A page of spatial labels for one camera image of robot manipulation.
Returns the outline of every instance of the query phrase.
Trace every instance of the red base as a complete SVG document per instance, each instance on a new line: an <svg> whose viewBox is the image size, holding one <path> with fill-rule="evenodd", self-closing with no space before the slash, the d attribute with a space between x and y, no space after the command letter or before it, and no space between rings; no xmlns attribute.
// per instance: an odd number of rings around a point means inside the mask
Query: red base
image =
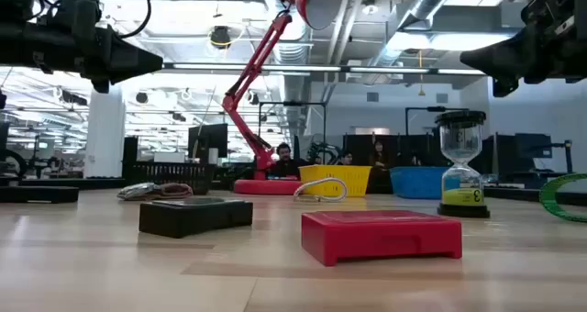
<svg viewBox="0 0 587 312"><path fill-rule="evenodd" d="M302 246L325 266L334 266L342 258L462 256L459 221L411 211L302 214Z"/></svg>
<svg viewBox="0 0 587 312"><path fill-rule="evenodd" d="M237 180L234 191L249 195L293 195L300 185L295 180Z"/></svg>

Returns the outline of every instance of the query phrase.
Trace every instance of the red box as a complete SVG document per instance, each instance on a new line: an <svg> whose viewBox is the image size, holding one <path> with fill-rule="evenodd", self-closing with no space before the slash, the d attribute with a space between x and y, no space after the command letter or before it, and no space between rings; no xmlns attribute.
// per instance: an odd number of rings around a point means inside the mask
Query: red box
<svg viewBox="0 0 587 312"><path fill-rule="evenodd" d="M363 257L462 256L459 221L401 210L302 214L302 246L325 266Z"/></svg>

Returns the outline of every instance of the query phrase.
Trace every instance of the yellow bin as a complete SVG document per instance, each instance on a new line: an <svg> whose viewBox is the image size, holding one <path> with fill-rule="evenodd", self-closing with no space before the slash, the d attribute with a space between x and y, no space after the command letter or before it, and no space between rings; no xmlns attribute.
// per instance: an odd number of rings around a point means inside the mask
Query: yellow bin
<svg viewBox="0 0 587 312"><path fill-rule="evenodd" d="M337 178L347 185L348 197L363 197L367 192L370 166L310 165L300 167L302 184L325 178ZM342 192L338 183L323 183L304 189L304 194L336 197Z"/></svg>

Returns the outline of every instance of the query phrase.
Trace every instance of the blue bin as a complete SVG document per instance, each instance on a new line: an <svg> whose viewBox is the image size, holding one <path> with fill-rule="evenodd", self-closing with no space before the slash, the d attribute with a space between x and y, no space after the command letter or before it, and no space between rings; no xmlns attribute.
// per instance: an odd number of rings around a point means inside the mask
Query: blue bin
<svg viewBox="0 0 587 312"><path fill-rule="evenodd" d="M442 174L448 167L396 167L390 171L393 192L402 198L441 199Z"/></svg>

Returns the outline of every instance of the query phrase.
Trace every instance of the hourglass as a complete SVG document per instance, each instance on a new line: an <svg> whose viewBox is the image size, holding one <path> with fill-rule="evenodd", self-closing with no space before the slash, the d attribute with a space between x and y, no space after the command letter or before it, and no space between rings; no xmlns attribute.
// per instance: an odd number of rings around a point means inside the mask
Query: hourglass
<svg viewBox="0 0 587 312"><path fill-rule="evenodd" d="M489 217L483 202L481 175L467 163L482 150L482 111L438 115L442 154L454 165L442 175L442 202L438 213L451 217Z"/></svg>

